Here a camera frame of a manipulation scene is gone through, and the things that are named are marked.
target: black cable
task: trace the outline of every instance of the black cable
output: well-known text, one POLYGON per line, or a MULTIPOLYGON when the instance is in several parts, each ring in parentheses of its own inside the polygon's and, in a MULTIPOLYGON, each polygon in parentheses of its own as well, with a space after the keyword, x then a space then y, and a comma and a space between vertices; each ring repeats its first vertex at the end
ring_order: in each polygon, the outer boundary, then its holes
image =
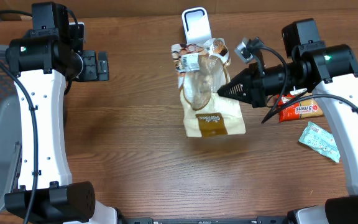
POLYGON ((78 40, 78 39, 79 39, 79 37, 78 37, 78 32, 80 31, 80 27, 79 27, 79 25, 78 25, 77 18, 75 17, 74 12, 73 12, 71 9, 66 8, 66 11, 67 11, 67 12, 72 16, 72 18, 74 19, 75 25, 76 25, 76 27, 77 27, 77 32, 75 32, 75 37, 76 37, 77 40, 78 40))
MULTIPOLYGON (((72 18, 74 19, 75 25, 76 25, 76 27, 77 27, 77 31, 75 32, 75 38, 78 40, 78 39, 79 39, 78 33, 79 33, 79 31, 80 31, 80 27, 79 27, 79 25, 78 25, 77 18, 75 17, 74 12, 73 12, 71 9, 66 8, 66 11, 67 11, 67 12, 72 16, 72 18)), ((67 95, 68 92, 70 91, 71 84, 73 83, 73 80, 68 80, 67 82, 68 82, 68 83, 67 83, 67 87, 66 87, 66 89, 65 89, 65 95, 67 95)))
POLYGON ((67 93, 70 91, 71 89, 71 84, 73 84, 73 80, 69 80, 67 83, 67 87, 65 89, 65 95, 67 95, 67 93))
POLYGON ((258 56, 256 56, 256 55, 253 55, 253 56, 254 56, 254 58, 255 58, 255 60, 257 62, 259 74, 260 74, 260 76, 263 76, 264 75, 264 70, 262 68, 262 62, 260 62, 260 59, 258 58, 258 56))
POLYGON ((266 105, 273 98, 273 96, 275 96, 275 95, 271 95, 269 98, 267 98, 266 105))
MULTIPOLYGON (((284 60, 284 58, 277 51, 271 49, 270 47, 261 46, 261 47, 257 47, 256 49, 267 50, 267 51, 273 53, 278 59, 280 59, 281 63, 283 64, 283 66, 284 66, 284 85, 280 92, 280 95, 278 96, 278 99, 281 99, 281 97, 284 95, 285 87, 287 86, 287 82, 288 82, 288 65, 287 65, 286 61, 284 60)), ((279 100, 277 100, 274 103, 274 105, 271 107, 270 111, 266 114, 265 118, 267 116, 269 116, 271 113, 273 113, 273 111, 276 109, 276 107, 278 105, 278 102, 279 102, 279 100)))
MULTIPOLYGON (((2 10, 0 11, 0 14, 22 14, 25 16, 32 16, 31 13, 28 12, 22 12, 17 10, 2 10)), ((35 118, 35 111, 34 111, 34 105, 32 104, 31 98, 27 90, 24 88, 23 84, 9 71, 7 67, 0 61, 0 68, 6 72, 6 74, 13 79, 13 81, 17 84, 17 86, 21 89, 23 92, 25 99, 27 100, 29 104, 30 114, 31 114, 31 122, 32 122, 32 130, 33 130, 33 136, 34 136, 34 171, 33 171, 33 183, 32 183, 32 190, 31 190, 31 196, 29 201, 29 206, 27 208, 27 213, 24 218, 24 223, 27 224, 29 221, 30 213, 32 211, 32 207, 34 205, 34 199, 35 199, 35 191, 37 190, 37 182, 38 182, 38 132, 37 132, 37 120, 35 118)))
POLYGON ((5 61, 6 61, 7 64, 9 64, 9 57, 8 57, 8 55, 9 55, 9 51, 8 51, 8 49, 6 49, 6 50, 5 50, 5 61))
POLYGON ((269 115, 266 119, 264 119, 262 121, 262 124, 265 123, 268 119, 270 119, 272 116, 276 115, 277 113, 279 113, 280 111, 284 110, 285 108, 294 105, 295 103, 299 103, 303 100, 310 100, 310 99, 314 99, 314 98, 331 98, 331 99, 335 99, 335 100, 339 100, 347 105, 349 105, 352 108, 352 111, 358 114, 358 107, 356 105, 354 105, 352 102, 350 102, 349 100, 340 97, 340 96, 336 96, 336 95, 331 95, 331 94, 315 94, 315 95, 310 95, 310 96, 304 96, 301 97, 297 100, 294 100, 291 103, 288 103, 286 105, 282 105, 279 109, 275 110, 274 112, 272 112, 271 115, 269 115))

